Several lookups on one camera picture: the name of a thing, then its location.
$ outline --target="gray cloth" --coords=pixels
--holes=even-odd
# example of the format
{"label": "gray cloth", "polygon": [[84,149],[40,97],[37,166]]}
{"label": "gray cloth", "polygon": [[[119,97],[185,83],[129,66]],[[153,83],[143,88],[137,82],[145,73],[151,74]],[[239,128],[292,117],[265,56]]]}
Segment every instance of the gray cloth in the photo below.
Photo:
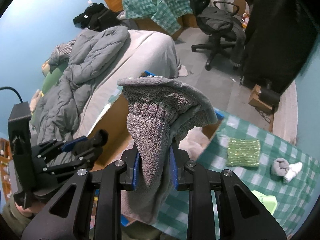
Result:
{"label": "gray cloth", "polygon": [[277,176],[285,176],[289,171],[289,163],[283,158],[277,158],[273,161],[271,166],[271,174]]}
{"label": "gray cloth", "polygon": [[[59,82],[40,99],[34,112],[37,143],[50,139],[71,140],[79,127],[80,114],[96,86],[128,37],[128,29],[115,26],[101,33],[87,30],[73,45],[68,67]],[[74,159],[60,154],[49,165]]]}
{"label": "gray cloth", "polygon": [[50,73],[54,71],[58,65],[60,65],[63,61],[68,61],[72,47],[75,44],[76,40],[69,41],[67,43],[62,43],[57,45],[53,52],[51,53],[48,64],[50,66]]}
{"label": "gray cloth", "polygon": [[121,193],[121,212],[144,223],[155,222],[172,185],[169,147],[179,143],[194,126],[216,123],[208,98],[178,80],[163,77],[120,79],[129,103],[127,128],[142,159],[134,192]]}

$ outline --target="pillow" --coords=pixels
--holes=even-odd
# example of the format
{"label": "pillow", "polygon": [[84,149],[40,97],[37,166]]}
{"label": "pillow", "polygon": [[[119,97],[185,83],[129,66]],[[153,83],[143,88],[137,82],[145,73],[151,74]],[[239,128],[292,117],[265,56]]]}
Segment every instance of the pillow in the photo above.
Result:
{"label": "pillow", "polygon": [[45,77],[42,85],[42,93],[45,95],[53,85],[55,85],[59,78],[61,78],[64,70],[68,67],[68,62],[62,62],[57,68],[52,71],[52,73],[48,73]]}
{"label": "pillow", "polygon": [[41,70],[42,70],[42,74],[46,77],[47,76],[47,74],[49,73],[49,71],[50,71],[50,66],[49,66],[49,64],[48,64],[48,61],[49,60],[47,60],[45,63],[43,63],[42,64],[42,66],[41,66]]}

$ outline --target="table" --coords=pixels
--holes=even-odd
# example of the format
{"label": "table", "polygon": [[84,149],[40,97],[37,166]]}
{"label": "table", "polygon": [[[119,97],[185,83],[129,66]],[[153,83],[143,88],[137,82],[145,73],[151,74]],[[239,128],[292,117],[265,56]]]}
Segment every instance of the table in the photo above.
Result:
{"label": "table", "polygon": [[127,19],[150,18],[173,35],[181,26],[177,19],[192,13],[189,0],[123,0]]}
{"label": "table", "polygon": [[[318,160],[304,154],[290,143],[262,130],[253,124],[234,115],[220,111],[224,120],[206,150],[197,162],[206,169],[222,171],[232,170],[250,190],[257,190],[265,195],[276,196],[278,206],[273,217],[282,226],[286,234],[290,234],[297,226],[310,201],[311,194],[320,173]],[[260,165],[255,168],[226,167],[227,147],[229,138],[258,139],[260,141]],[[289,163],[302,162],[301,172],[288,184],[282,178],[270,174],[273,161],[282,157]],[[215,216],[216,239],[220,239],[217,205],[212,193]],[[188,229],[188,191],[170,192],[160,208],[155,228],[174,236],[186,239]]]}

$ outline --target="gray sock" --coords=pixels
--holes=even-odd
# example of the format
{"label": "gray sock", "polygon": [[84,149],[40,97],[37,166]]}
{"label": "gray sock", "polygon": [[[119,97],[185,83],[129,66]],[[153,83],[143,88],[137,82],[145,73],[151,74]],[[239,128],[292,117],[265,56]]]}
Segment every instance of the gray sock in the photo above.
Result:
{"label": "gray sock", "polygon": [[271,166],[271,174],[283,177],[288,173],[289,163],[283,158],[277,158]]}

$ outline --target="human hand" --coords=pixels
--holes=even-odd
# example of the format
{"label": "human hand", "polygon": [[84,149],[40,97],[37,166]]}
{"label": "human hand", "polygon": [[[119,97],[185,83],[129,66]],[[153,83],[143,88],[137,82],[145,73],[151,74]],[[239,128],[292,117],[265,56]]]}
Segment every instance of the human hand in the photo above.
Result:
{"label": "human hand", "polygon": [[35,201],[32,203],[31,207],[23,209],[22,206],[18,206],[17,203],[16,207],[18,209],[18,211],[25,217],[31,217],[34,213],[37,214],[39,213],[43,207],[45,206],[45,204],[39,202],[39,201]]}

